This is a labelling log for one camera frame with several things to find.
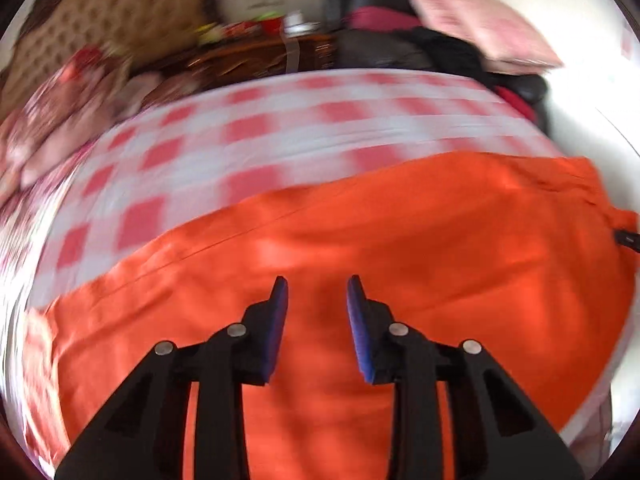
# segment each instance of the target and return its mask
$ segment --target black cloth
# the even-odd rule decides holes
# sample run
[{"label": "black cloth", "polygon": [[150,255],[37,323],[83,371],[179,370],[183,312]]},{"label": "black cloth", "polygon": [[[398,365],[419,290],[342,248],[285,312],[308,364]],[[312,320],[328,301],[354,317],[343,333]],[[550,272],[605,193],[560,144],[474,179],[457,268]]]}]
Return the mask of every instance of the black cloth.
[{"label": "black cloth", "polygon": [[495,91],[494,78],[482,68],[482,53],[475,45],[424,27],[396,30],[395,34],[417,45],[439,72],[470,77]]}]

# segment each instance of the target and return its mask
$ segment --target red and white checkered fabric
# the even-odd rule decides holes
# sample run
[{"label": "red and white checkered fabric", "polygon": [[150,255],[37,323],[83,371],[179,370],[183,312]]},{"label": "red and white checkered fabric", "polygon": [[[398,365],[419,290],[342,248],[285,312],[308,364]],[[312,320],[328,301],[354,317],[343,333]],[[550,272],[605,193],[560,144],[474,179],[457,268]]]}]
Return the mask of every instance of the red and white checkered fabric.
[{"label": "red and white checkered fabric", "polygon": [[498,96],[435,73],[299,73],[152,110],[105,134],[78,171],[29,305],[45,306],[168,229],[251,195],[452,150],[560,155]]}]

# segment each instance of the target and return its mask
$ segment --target pink pillow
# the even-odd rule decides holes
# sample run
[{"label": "pink pillow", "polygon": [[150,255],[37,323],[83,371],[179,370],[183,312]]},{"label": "pink pillow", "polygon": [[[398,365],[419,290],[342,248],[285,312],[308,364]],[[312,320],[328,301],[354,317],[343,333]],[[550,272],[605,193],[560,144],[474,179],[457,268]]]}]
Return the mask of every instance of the pink pillow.
[{"label": "pink pillow", "polygon": [[347,18],[349,28],[371,30],[373,32],[391,32],[393,30],[411,30],[421,27],[417,16],[411,16],[385,7],[360,7]]},{"label": "pink pillow", "polygon": [[489,61],[556,68],[562,61],[522,15],[499,0],[409,0],[425,27],[475,44]]}]

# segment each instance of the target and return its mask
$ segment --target orange fabric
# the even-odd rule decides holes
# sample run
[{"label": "orange fabric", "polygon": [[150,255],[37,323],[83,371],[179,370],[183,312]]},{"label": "orange fabric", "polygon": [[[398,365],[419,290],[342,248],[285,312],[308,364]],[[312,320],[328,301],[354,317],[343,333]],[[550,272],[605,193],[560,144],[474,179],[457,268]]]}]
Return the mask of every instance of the orange fabric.
[{"label": "orange fabric", "polygon": [[255,196],[29,313],[27,441],[59,462],[158,340],[204,341],[278,274],[290,303],[276,373],[244,390],[255,480],[385,470],[392,392],[358,373],[345,302],[354,273],[429,338],[484,343],[560,430],[632,301],[635,255],[612,228],[635,230],[636,215],[609,205],[585,159],[447,153]]}]

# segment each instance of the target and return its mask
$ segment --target black leather sofa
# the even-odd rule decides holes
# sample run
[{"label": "black leather sofa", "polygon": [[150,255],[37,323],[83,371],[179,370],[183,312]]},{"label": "black leather sofa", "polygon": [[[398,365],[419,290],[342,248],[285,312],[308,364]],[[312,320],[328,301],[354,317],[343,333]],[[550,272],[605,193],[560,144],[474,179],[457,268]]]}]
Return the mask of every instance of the black leather sofa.
[{"label": "black leather sofa", "polygon": [[[324,22],[337,34],[338,68],[407,68],[435,70],[433,64],[415,45],[390,34],[349,30],[345,18],[361,7],[386,7],[415,16],[409,0],[324,0]],[[550,134],[550,123],[545,98],[548,85],[537,75],[495,75],[496,83],[522,97],[534,109],[538,117],[536,125]]]}]

